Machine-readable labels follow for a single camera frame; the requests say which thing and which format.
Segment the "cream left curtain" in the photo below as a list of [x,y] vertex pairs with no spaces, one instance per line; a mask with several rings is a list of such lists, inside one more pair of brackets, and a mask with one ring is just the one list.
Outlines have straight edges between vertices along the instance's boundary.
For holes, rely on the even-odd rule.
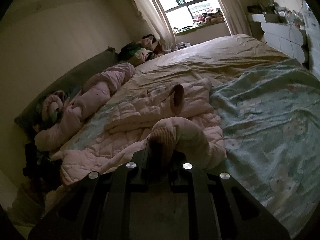
[[176,38],[159,0],[134,0],[165,52],[176,50]]

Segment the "cream right curtain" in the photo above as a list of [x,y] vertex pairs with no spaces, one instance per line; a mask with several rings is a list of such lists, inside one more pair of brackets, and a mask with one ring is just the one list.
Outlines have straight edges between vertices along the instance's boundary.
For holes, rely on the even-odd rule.
[[230,34],[251,36],[252,32],[240,0],[218,0],[218,2]]

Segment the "cream curtain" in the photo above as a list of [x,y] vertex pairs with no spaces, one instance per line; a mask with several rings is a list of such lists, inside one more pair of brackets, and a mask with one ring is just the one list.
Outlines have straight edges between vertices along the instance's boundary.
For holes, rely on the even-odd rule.
[[176,50],[176,38],[159,0],[134,0],[165,52]]
[[240,0],[218,0],[218,2],[230,34],[251,36],[252,32]]

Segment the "pile of clothes by headboard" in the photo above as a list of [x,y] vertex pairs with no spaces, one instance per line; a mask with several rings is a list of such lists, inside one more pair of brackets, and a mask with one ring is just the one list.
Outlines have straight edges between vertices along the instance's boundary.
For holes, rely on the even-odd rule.
[[128,62],[134,67],[164,55],[162,46],[154,35],[143,36],[138,42],[131,42],[117,54],[119,62]]

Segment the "rolled pink quilt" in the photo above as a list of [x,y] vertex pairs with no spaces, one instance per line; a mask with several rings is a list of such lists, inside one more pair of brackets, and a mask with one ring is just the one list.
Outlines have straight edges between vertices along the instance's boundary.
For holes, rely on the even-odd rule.
[[85,120],[105,105],[135,74],[135,68],[128,62],[116,64],[92,76],[77,95],[63,101],[56,92],[46,97],[42,104],[42,121],[53,121],[47,129],[41,129],[35,136],[39,151],[52,151],[61,147],[84,125]]

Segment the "pink quilted coat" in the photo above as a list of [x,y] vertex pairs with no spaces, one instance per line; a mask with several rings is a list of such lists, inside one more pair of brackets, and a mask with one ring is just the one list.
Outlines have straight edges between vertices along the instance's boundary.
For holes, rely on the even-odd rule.
[[187,161],[214,168],[227,154],[221,119],[209,103],[211,87],[208,79],[161,87],[115,105],[106,121],[91,120],[53,155],[62,161],[62,183],[70,186],[92,171],[114,171],[143,150],[157,129],[168,132]]

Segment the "beige bed sheet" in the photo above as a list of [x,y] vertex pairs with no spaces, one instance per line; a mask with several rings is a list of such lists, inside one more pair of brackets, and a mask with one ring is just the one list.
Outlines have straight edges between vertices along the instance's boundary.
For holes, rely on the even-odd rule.
[[149,89],[203,78],[219,86],[255,66],[268,66],[288,58],[245,34],[215,38],[137,66],[135,75],[112,96],[111,102],[132,98]]

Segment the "stuffed toys on windowsill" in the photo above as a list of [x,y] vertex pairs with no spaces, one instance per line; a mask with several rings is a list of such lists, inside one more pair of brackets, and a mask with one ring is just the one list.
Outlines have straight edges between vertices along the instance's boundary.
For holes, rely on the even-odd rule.
[[219,24],[225,21],[222,11],[220,8],[208,9],[205,12],[197,15],[195,19],[193,19],[193,24],[183,28],[174,27],[174,34],[182,33],[185,31],[189,31],[191,29],[199,29],[201,27],[205,27],[207,25]]

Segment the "teal patterned blanket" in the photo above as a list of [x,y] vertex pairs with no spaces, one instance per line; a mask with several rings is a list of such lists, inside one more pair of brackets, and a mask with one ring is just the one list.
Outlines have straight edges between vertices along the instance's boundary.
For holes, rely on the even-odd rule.
[[115,170],[146,145],[153,125],[172,125],[169,99],[184,87],[183,152],[199,167],[221,166],[296,237],[319,204],[319,80],[295,60],[269,66],[193,63],[140,66],[64,146],[61,176]]

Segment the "white drawer cabinet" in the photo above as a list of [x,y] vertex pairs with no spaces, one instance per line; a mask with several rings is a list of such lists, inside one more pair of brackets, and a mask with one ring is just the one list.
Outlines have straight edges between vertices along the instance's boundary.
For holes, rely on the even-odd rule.
[[294,24],[280,23],[277,14],[249,14],[248,20],[259,22],[264,41],[272,48],[295,58],[300,63],[308,61],[306,33]]

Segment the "dark green headboard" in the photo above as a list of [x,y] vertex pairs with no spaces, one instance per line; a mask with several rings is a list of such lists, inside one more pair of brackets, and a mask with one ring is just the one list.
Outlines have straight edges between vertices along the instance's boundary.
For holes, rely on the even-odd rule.
[[80,63],[45,88],[31,103],[29,103],[23,112],[14,119],[14,122],[21,128],[24,127],[29,119],[28,116],[33,113],[37,104],[40,103],[47,95],[57,90],[72,92],[73,89],[83,86],[84,83],[93,75],[102,72],[116,63],[117,53],[112,47],[109,47],[102,53]]

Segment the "clutter on cabinet top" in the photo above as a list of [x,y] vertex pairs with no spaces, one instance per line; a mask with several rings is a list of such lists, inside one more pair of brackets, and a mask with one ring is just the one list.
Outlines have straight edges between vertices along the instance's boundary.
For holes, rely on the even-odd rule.
[[251,22],[286,23],[304,28],[301,12],[281,7],[274,0],[257,0],[257,4],[247,7],[247,19]]

